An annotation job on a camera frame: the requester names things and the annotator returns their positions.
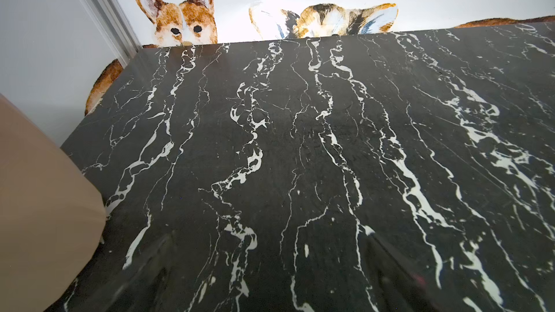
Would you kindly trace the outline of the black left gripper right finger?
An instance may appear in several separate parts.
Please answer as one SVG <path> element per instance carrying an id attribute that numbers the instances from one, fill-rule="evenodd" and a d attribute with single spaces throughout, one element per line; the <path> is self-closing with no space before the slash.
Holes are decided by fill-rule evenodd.
<path id="1" fill-rule="evenodd" d="M 410 261 L 376 232 L 367 235 L 366 263 L 381 311 L 437 311 L 431 290 Z"/>

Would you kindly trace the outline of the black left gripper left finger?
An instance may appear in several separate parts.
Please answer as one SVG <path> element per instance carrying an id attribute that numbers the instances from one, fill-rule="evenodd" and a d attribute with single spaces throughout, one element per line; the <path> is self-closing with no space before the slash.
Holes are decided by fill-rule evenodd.
<path id="1" fill-rule="evenodd" d="M 97 290 L 78 311 L 158 311 L 176 257 L 176 234 L 167 233 L 109 283 Z"/>

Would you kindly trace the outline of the beige paper plant pot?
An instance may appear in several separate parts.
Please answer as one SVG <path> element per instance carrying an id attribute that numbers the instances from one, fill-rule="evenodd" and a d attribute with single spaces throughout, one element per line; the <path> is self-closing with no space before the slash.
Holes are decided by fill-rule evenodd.
<path id="1" fill-rule="evenodd" d="M 1 98 L 1 310 L 44 311 L 100 243 L 100 192 L 26 115 Z"/>

